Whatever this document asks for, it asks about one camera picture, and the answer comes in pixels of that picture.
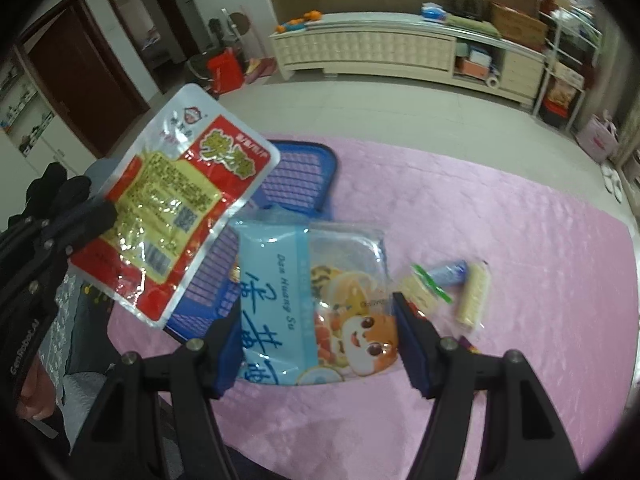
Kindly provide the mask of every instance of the cardboard box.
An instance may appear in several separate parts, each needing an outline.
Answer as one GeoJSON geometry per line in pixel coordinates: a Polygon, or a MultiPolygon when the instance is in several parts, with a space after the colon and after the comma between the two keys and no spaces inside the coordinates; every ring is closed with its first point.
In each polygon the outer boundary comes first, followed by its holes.
{"type": "Polygon", "coordinates": [[[459,57],[456,60],[456,68],[458,69],[458,72],[461,73],[462,75],[469,75],[471,77],[482,79],[483,81],[489,75],[488,67],[478,65],[477,63],[472,63],[471,61],[463,57],[459,57]]]}
{"type": "Polygon", "coordinates": [[[491,56],[489,56],[489,54],[487,54],[486,52],[482,52],[481,50],[477,50],[472,47],[471,53],[469,55],[469,61],[471,63],[489,68],[489,66],[491,65],[491,56]]]}
{"type": "Polygon", "coordinates": [[[556,61],[554,75],[559,79],[567,81],[571,86],[578,90],[582,90],[584,87],[584,76],[582,74],[578,74],[575,70],[572,70],[567,65],[563,65],[559,61],[556,61]]]}
{"type": "Polygon", "coordinates": [[[492,2],[491,22],[505,40],[542,51],[548,27],[540,20],[492,2]]]}

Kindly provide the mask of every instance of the qr code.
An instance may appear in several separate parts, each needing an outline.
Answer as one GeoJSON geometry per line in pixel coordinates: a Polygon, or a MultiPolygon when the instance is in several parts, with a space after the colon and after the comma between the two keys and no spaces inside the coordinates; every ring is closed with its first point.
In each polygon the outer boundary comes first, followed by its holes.
{"type": "Polygon", "coordinates": [[[183,205],[178,211],[178,216],[175,217],[174,225],[182,229],[185,233],[193,227],[193,223],[198,219],[196,213],[194,213],[187,206],[183,205]]]}
{"type": "Polygon", "coordinates": [[[171,265],[171,258],[164,254],[155,245],[148,242],[145,243],[145,260],[149,267],[161,276],[165,276],[167,274],[169,265],[171,265]]]}

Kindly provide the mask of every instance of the pink table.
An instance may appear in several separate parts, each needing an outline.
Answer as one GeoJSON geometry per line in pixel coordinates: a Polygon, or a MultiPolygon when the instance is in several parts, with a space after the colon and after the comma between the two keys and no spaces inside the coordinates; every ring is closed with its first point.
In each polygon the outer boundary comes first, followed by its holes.
{"type": "MultiPolygon", "coordinates": [[[[309,140],[340,160],[336,219],[384,228],[392,275],[409,262],[488,261],[485,329],[470,339],[487,354],[525,353],[586,466],[618,423],[634,369],[638,282],[627,227],[492,168],[371,142],[309,140]]],[[[144,357],[177,346],[122,308],[108,332],[119,351],[144,357]]],[[[238,381],[213,406],[225,441],[280,474],[375,480],[405,478],[432,402],[398,368],[327,386],[238,381]]],[[[461,479],[475,475],[483,415],[477,396],[461,479]]]]}

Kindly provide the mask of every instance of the cabinet drawer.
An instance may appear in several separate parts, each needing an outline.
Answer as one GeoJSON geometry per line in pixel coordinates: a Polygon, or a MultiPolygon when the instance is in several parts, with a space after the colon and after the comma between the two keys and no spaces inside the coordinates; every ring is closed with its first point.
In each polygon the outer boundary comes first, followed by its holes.
{"type": "Polygon", "coordinates": [[[514,72],[535,72],[542,68],[543,62],[540,60],[531,59],[530,57],[523,56],[510,52],[509,50],[504,53],[504,69],[513,70],[514,72]]]}
{"type": "Polygon", "coordinates": [[[80,142],[60,116],[51,120],[42,134],[42,139],[55,152],[56,158],[64,160],[64,164],[77,174],[83,174],[95,162],[94,154],[80,142]]]}
{"type": "Polygon", "coordinates": [[[65,159],[54,152],[52,147],[42,140],[42,138],[38,139],[29,153],[27,153],[27,162],[31,164],[31,167],[36,170],[38,174],[43,174],[50,163],[59,162],[69,172],[69,176],[76,175],[76,172],[69,167],[65,159]]]}
{"type": "Polygon", "coordinates": [[[539,80],[523,79],[505,74],[500,78],[500,88],[526,97],[535,97],[538,92],[538,83],[539,80]]]}
{"type": "Polygon", "coordinates": [[[322,61],[369,61],[448,70],[452,40],[396,32],[326,32],[274,40],[284,65],[322,61]]]}

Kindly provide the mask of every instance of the screw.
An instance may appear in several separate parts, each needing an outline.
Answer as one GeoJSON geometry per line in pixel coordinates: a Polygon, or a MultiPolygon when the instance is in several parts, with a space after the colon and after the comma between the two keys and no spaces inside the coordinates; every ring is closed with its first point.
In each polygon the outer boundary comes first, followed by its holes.
{"type": "Polygon", "coordinates": [[[458,342],[452,337],[443,337],[440,340],[440,346],[447,352],[453,352],[456,348],[458,348],[458,342]]]}
{"type": "Polygon", "coordinates": [[[192,352],[197,352],[204,346],[204,341],[200,338],[194,337],[187,341],[187,348],[192,352]]]}
{"type": "Polygon", "coordinates": [[[514,364],[521,363],[524,361],[524,355],[522,355],[522,352],[520,350],[515,350],[515,349],[507,350],[504,356],[514,364]]]}
{"type": "Polygon", "coordinates": [[[135,352],[127,352],[122,356],[122,362],[126,365],[132,365],[138,360],[138,354],[135,352]]]}

